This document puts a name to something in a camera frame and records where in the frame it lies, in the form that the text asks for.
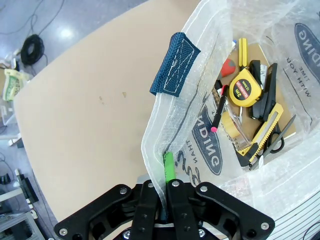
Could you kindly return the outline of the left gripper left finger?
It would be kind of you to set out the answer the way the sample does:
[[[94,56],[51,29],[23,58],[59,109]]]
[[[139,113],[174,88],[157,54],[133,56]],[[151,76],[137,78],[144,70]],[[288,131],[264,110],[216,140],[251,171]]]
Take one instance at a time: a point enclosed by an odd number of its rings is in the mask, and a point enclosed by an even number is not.
[[[150,240],[159,205],[151,181],[134,188],[118,184],[54,226],[62,240],[103,240],[120,226],[132,222],[133,240]]]

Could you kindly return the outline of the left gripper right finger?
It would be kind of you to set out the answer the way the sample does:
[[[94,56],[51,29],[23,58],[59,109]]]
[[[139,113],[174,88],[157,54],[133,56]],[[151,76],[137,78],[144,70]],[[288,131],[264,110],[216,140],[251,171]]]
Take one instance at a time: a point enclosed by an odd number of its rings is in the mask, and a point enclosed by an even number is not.
[[[223,191],[202,182],[193,186],[176,178],[173,153],[163,155],[167,207],[178,240],[200,240],[199,222],[224,234],[229,240],[266,240],[275,221]]]

